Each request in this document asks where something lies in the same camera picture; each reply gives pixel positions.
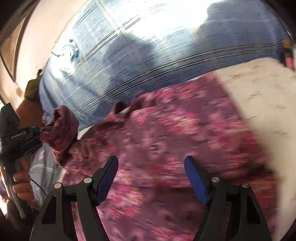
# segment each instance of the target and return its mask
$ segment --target logo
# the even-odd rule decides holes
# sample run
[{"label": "logo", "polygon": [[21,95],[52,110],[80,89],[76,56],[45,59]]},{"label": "logo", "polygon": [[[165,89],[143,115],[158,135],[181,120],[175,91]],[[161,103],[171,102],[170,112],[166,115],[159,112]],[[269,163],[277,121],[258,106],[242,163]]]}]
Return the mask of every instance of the logo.
[{"label": "logo", "polygon": [[16,135],[12,136],[11,139],[14,139],[14,138],[16,138],[16,137],[19,137],[19,136],[21,136],[21,135],[23,135],[23,134],[26,134],[26,131],[24,131],[24,132],[22,132],[22,133],[19,133],[19,134],[16,134]]}]

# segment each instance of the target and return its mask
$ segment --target wall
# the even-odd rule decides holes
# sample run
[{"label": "wall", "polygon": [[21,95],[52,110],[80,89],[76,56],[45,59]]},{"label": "wall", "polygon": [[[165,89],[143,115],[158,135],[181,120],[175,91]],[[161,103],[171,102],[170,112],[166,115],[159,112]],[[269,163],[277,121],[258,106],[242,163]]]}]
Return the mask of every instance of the wall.
[{"label": "wall", "polygon": [[[18,93],[43,69],[60,34],[87,0],[40,0],[24,32],[17,61]],[[0,95],[17,108],[22,98],[0,59]]]},{"label": "wall", "polygon": [[21,104],[22,98],[17,95],[16,84],[10,78],[6,68],[0,58],[0,95],[4,102],[11,103],[14,109]]}]

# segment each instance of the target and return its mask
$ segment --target pink cloth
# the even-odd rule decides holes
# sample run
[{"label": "pink cloth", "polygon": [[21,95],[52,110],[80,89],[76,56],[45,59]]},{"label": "pink cloth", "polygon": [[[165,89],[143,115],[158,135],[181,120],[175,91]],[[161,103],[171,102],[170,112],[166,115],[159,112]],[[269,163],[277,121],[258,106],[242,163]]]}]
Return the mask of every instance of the pink cloth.
[{"label": "pink cloth", "polygon": [[[213,74],[139,93],[128,113],[118,114],[126,107],[116,104],[81,140],[74,140],[76,119],[64,106],[55,110],[54,124],[41,131],[67,170],[64,185],[92,176],[110,155],[118,157],[114,183],[97,209],[111,241],[193,239],[205,207],[184,171],[187,155],[214,176],[250,183],[273,228],[276,180],[264,166],[266,153]],[[71,134],[59,134],[66,130]]]}]

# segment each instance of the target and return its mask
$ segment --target metal screw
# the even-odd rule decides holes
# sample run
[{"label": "metal screw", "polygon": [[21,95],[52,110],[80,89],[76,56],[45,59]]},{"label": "metal screw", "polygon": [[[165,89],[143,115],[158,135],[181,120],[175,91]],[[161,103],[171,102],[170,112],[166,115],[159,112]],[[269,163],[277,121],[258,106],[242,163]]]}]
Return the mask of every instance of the metal screw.
[{"label": "metal screw", "polygon": [[248,183],[242,183],[242,186],[243,186],[244,188],[249,188],[249,187],[250,187],[250,185],[249,185]]},{"label": "metal screw", "polygon": [[90,177],[87,177],[84,179],[84,182],[85,183],[91,183],[92,179]]},{"label": "metal screw", "polygon": [[62,186],[62,185],[61,185],[60,183],[56,183],[56,184],[54,185],[54,188],[55,188],[55,189],[59,189],[61,186]]},{"label": "metal screw", "polygon": [[212,182],[218,183],[220,182],[220,179],[218,177],[212,177]]}]

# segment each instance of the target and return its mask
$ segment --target blue gripper pad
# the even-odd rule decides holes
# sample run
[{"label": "blue gripper pad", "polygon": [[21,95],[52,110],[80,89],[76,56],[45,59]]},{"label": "blue gripper pad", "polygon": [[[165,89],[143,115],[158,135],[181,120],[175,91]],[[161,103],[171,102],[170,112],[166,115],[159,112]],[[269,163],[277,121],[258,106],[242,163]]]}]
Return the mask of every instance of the blue gripper pad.
[{"label": "blue gripper pad", "polygon": [[209,200],[207,199],[207,196],[206,196],[206,186],[203,183],[200,176],[198,175],[198,172],[194,168],[189,157],[185,158],[184,168],[189,178],[189,181],[191,183],[191,186],[197,196],[197,199],[200,200],[205,206],[207,206],[209,203]]},{"label": "blue gripper pad", "polygon": [[99,185],[97,187],[96,201],[98,202],[98,205],[100,205],[101,202],[106,200],[106,197],[109,193],[109,190],[111,188],[111,185],[113,183],[115,175],[118,171],[118,159],[115,156],[113,156],[111,158],[113,158],[112,162],[109,165],[101,182],[99,183]]}]

